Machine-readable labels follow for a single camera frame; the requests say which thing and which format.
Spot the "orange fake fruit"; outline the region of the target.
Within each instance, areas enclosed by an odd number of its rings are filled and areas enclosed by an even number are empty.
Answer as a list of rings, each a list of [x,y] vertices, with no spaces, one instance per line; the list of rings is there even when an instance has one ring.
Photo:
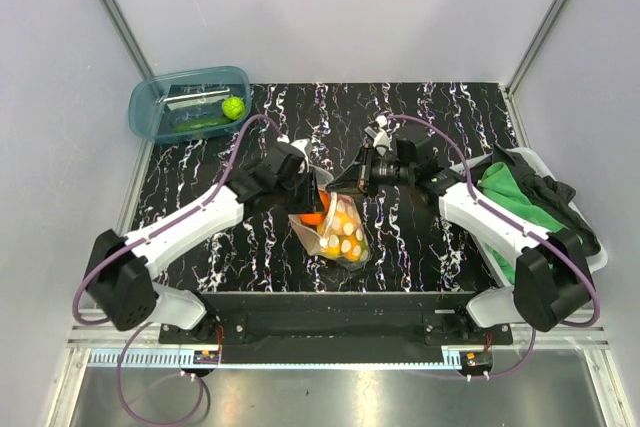
[[[310,226],[321,225],[328,214],[329,207],[330,207],[330,196],[324,191],[320,191],[319,194],[320,194],[321,202],[323,205],[323,210],[321,212],[299,215],[299,220],[306,225],[310,225]]]

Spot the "clear polka dot zip bag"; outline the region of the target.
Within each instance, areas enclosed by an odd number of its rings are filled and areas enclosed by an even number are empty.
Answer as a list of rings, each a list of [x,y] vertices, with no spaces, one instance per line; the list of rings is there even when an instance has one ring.
[[[291,145],[305,157],[305,166],[313,168],[324,210],[320,213],[291,214],[289,223],[309,255],[336,261],[348,269],[357,269],[369,258],[369,244],[355,200],[345,194],[329,193],[333,175],[309,161],[310,141],[294,140]]]

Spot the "yellow fake fruit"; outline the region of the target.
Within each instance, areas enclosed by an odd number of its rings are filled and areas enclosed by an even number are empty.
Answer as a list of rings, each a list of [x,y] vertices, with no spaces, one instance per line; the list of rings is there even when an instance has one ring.
[[[358,212],[349,207],[344,211],[336,210],[333,215],[326,218],[324,233],[350,236],[356,232],[360,225]]]

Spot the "green fake lime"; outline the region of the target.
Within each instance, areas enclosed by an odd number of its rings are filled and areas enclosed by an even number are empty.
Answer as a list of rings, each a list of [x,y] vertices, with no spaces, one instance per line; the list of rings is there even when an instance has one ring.
[[[232,96],[225,99],[222,103],[222,112],[224,116],[231,121],[241,119],[246,113],[246,105],[241,97]]]

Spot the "dark green fake cucumber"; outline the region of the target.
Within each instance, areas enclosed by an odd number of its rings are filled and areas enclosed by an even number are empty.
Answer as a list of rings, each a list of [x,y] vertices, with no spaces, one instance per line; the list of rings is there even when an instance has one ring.
[[[197,131],[202,129],[209,129],[219,126],[230,124],[231,120],[226,117],[212,117],[212,118],[200,118],[192,119],[189,121],[181,122],[174,126],[175,132],[188,132]]]

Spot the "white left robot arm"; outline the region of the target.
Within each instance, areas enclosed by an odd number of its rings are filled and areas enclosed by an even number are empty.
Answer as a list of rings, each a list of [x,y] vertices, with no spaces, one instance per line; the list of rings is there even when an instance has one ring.
[[[213,235],[274,207],[310,213],[321,207],[307,139],[279,141],[255,163],[234,168],[202,196],[124,236],[94,243],[82,288],[108,322],[129,331],[147,322],[174,326],[196,343],[215,333],[215,308],[201,295],[156,283],[168,266]]]

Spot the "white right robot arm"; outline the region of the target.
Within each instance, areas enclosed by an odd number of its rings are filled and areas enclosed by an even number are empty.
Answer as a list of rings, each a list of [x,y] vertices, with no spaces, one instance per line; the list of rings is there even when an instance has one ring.
[[[525,323],[548,332],[596,300],[579,238],[526,221],[490,200],[468,182],[464,170],[439,164],[427,131],[403,126],[393,136],[369,127],[354,160],[327,189],[351,197],[373,197],[382,187],[406,189],[415,204],[431,209],[497,252],[515,269],[505,287],[474,296],[454,318],[454,331],[476,343],[490,327]]]

